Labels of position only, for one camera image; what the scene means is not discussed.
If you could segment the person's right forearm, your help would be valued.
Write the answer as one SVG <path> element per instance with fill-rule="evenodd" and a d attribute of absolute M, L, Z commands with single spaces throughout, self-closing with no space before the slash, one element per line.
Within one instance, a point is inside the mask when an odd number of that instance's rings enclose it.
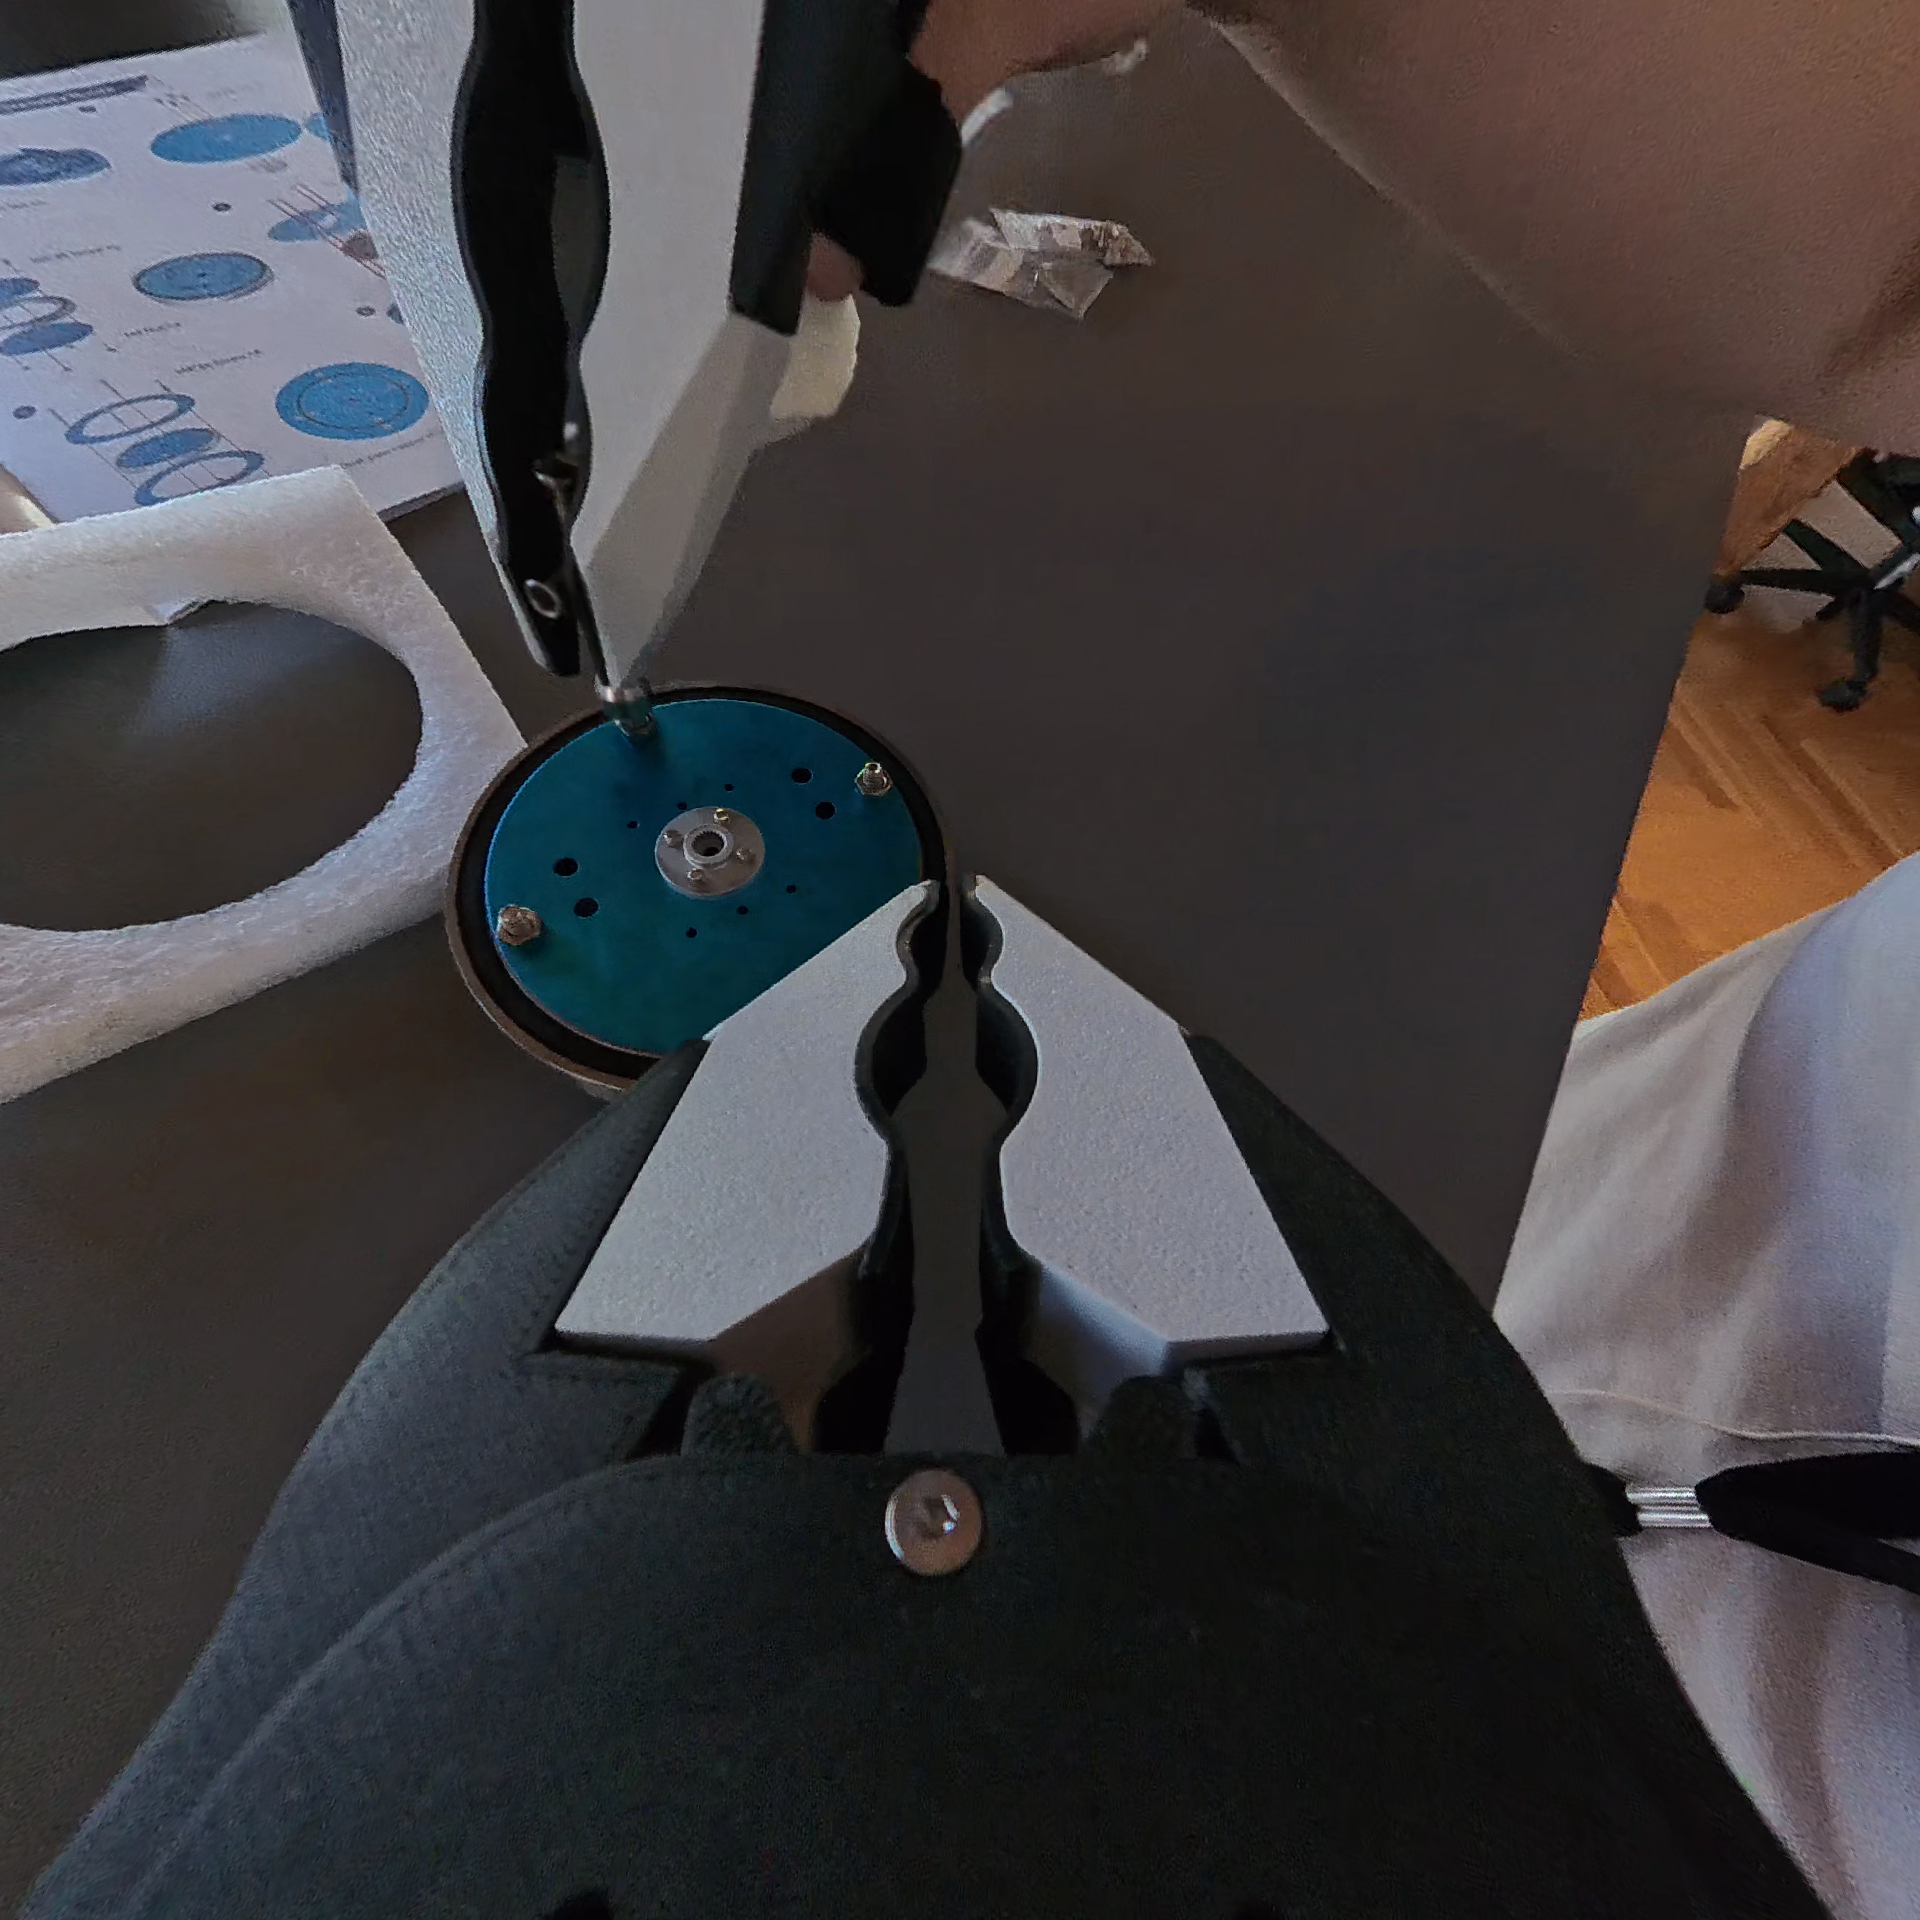
<path fill-rule="evenodd" d="M 1915 452 L 1915 2 L 1202 11 L 1544 336 Z"/>

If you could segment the metal cross socket wrench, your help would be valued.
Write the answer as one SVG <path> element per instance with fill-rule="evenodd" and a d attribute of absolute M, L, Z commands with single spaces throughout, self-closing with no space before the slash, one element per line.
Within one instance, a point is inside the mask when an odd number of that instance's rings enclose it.
<path fill-rule="evenodd" d="M 591 607 L 591 594 L 582 565 L 574 550 L 572 532 L 586 492 L 586 469 L 565 447 L 555 447 L 535 461 L 535 480 L 547 494 L 560 528 L 560 572 L 565 600 L 581 644 L 582 663 L 591 669 L 591 685 L 606 719 L 628 740 L 656 738 L 654 687 L 637 679 L 630 687 L 607 663 L 607 650 Z"/>

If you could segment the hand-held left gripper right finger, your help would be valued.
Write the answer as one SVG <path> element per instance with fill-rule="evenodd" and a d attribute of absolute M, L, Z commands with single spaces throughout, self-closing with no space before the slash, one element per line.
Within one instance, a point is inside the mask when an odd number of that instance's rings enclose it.
<path fill-rule="evenodd" d="M 1176 1375 L 1299 1354 L 1327 1318 L 1180 1023 L 975 877 L 978 980 L 1024 1052 L 999 1144 L 999 1213 L 1042 1375 Z"/>

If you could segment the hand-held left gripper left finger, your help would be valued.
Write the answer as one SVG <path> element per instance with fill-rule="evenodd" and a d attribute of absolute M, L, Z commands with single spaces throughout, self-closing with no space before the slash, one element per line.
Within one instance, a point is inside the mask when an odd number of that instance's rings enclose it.
<path fill-rule="evenodd" d="M 902 886 L 710 1030 L 555 1333 L 722 1374 L 846 1374 L 888 1148 L 860 1050 L 939 886 Z"/>

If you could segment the clear plastic parts bag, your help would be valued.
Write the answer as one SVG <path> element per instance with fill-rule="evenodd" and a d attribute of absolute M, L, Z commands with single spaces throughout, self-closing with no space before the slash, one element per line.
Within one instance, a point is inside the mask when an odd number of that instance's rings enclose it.
<path fill-rule="evenodd" d="M 1117 274 L 1152 264 L 1124 224 L 1014 207 L 960 219 L 928 255 L 928 271 L 941 282 L 1072 320 Z"/>

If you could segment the blue disc with black rim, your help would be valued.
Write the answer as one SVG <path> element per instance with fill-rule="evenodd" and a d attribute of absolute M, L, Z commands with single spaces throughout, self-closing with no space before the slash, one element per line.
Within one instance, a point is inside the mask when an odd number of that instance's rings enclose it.
<path fill-rule="evenodd" d="M 855 789 L 869 758 L 896 782 L 880 800 Z M 620 1091 L 943 874 L 935 807 L 877 734 L 767 687 L 679 685 L 656 695 L 651 740 L 586 714 L 494 776 L 445 925 L 518 1046 Z M 508 902 L 539 914 L 539 942 L 495 939 Z"/>

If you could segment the black office chair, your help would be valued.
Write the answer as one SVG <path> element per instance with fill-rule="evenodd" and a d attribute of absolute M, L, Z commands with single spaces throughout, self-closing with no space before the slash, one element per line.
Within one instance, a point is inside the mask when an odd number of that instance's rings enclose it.
<path fill-rule="evenodd" d="M 1787 511 L 1765 494 L 1754 509 L 1736 507 L 1726 538 L 1727 557 L 1715 567 L 1702 613 L 1735 613 L 1749 587 L 1820 599 L 1815 620 L 1846 620 L 1851 663 L 1816 693 L 1816 702 L 1834 714 L 1851 714 L 1882 672 L 1883 628 L 1898 623 L 1917 634 L 1915 599 L 1908 592 L 1917 570 L 1917 459 L 1860 451 L 1834 475 L 1812 480 L 1815 494 L 1823 487 L 1838 487 L 1893 538 L 1888 552 L 1860 559 L 1812 525 L 1807 502 Z"/>

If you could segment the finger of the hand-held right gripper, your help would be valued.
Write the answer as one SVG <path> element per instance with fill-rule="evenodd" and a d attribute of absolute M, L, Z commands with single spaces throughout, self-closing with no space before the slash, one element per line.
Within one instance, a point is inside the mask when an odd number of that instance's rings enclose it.
<path fill-rule="evenodd" d="M 586 492 L 558 191 L 588 158 L 572 4 L 341 2 L 356 182 L 495 573 L 539 664 L 586 672 Z"/>
<path fill-rule="evenodd" d="M 762 4 L 590 2 L 574 54 L 607 180 L 607 263 L 581 352 L 588 477 L 568 547 L 604 685 L 637 685 L 759 447 L 837 413 L 853 299 L 795 334 L 734 311 Z"/>

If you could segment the person's right hand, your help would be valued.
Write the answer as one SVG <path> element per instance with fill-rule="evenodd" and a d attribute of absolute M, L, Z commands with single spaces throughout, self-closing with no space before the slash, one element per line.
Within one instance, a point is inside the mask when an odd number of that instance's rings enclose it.
<path fill-rule="evenodd" d="M 1187 10 L 1183 2 L 928 2 L 904 58 L 960 123 L 1011 79 L 1124 54 Z"/>

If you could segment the person's white t-shirt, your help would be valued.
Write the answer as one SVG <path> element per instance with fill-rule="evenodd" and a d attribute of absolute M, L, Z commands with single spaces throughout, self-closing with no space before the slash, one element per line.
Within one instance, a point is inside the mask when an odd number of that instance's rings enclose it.
<path fill-rule="evenodd" d="M 1495 1304 L 1834 1915 L 1917 1914 L 1917 862 L 1584 1021 Z"/>

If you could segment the instruction sheet with blue drawings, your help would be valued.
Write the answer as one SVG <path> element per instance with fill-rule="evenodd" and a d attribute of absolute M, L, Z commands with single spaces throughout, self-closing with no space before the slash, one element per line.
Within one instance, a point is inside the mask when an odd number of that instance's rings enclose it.
<path fill-rule="evenodd" d="M 382 517 L 461 480 L 299 53 L 6 77 L 5 469 L 55 520 L 342 466 Z"/>

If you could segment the white foam sheet with hole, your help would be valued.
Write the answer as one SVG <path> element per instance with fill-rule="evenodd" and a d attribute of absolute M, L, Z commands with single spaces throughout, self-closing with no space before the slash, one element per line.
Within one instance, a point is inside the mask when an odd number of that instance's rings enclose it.
<path fill-rule="evenodd" d="M 438 597 L 342 469 L 6 532 L 2 644 L 154 628 L 204 604 L 323 616 L 413 679 L 415 760 L 383 810 L 288 880 L 120 928 L 2 925 L 2 1099 L 435 918 L 474 807 L 523 735 Z"/>

